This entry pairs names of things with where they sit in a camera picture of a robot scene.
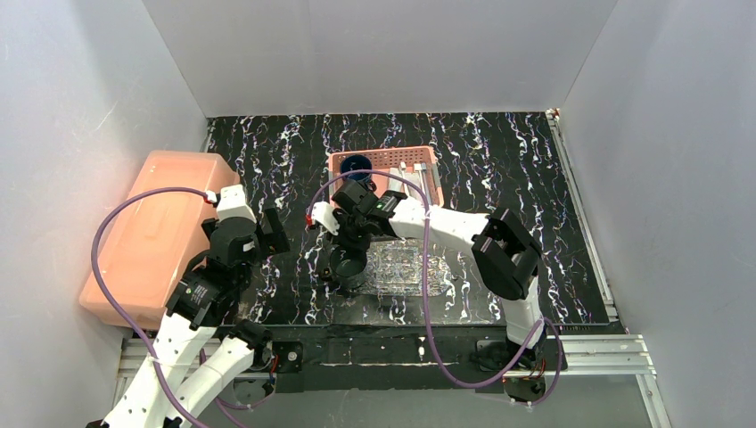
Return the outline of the dark green mug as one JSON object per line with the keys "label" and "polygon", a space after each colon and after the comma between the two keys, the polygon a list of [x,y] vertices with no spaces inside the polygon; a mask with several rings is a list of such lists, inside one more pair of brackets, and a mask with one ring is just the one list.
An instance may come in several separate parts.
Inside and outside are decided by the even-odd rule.
{"label": "dark green mug", "polygon": [[353,289],[364,280],[367,266],[366,251],[335,245],[330,249],[317,278],[333,289]]}

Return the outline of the pink perforated plastic basket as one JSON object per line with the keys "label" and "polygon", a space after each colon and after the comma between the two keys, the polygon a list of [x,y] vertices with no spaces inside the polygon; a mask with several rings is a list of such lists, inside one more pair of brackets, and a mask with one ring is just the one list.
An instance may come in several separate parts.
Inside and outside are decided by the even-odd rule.
{"label": "pink perforated plastic basket", "polygon": [[441,206],[444,205],[444,195],[441,187],[438,160],[435,152],[429,145],[397,147],[387,149],[371,149],[352,152],[335,152],[329,155],[327,168],[329,178],[334,178],[340,174],[339,167],[341,162],[353,154],[365,155],[373,163],[373,169],[383,172],[389,172],[390,168],[399,168],[400,162],[407,164],[407,176],[414,173],[413,166],[416,163],[424,162],[429,165],[434,175],[435,185],[438,187],[439,197],[442,198]]}

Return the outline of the clear textured oval tray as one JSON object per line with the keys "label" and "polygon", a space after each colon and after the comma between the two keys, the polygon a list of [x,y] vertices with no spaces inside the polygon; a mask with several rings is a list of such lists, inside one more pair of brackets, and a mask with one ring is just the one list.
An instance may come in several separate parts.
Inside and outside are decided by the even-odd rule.
{"label": "clear textured oval tray", "polygon": [[[445,294],[453,275],[443,255],[428,252],[428,295]],[[373,242],[365,270],[350,280],[358,292],[401,297],[422,296],[423,243],[418,240]]]}

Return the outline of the clear textured acrylic holder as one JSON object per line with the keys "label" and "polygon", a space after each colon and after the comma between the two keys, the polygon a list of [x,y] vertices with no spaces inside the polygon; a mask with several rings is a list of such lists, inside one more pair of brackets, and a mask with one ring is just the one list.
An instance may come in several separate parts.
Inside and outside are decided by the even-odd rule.
{"label": "clear textured acrylic holder", "polygon": [[419,295],[422,249],[417,240],[373,242],[367,251],[366,289],[373,294]]}

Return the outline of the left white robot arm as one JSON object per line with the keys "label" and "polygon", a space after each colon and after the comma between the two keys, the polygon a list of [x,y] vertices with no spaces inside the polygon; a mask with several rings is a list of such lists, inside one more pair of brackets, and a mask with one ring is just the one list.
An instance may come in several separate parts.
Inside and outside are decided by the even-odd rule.
{"label": "left white robot arm", "polygon": [[272,334],[242,321],[192,371],[226,312],[249,281],[251,268],[289,249],[278,219],[260,226],[248,206],[218,209],[203,221],[210,247],[191,262],[168,299],[160,329],[122,398],[99,427],[198,427],[199,415],[243,371],[272,358]]}

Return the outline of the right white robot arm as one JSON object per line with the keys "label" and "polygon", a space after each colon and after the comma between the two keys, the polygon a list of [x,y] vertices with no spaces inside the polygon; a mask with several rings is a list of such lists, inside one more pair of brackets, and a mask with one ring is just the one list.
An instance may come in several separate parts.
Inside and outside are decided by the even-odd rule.
{"label": "right white robot arm", "polygon": [[539,355],[545,340],[538,303],[542,250],[510,210],[449,210],[398,191],[376,195],[349,180],[329,202],[314,203],[309,216],[333,244],[330,269],[339,279],[362,274],[376,237],[417,239],[470,257],[483,285],[503,303],[507,344],[527,357]]}

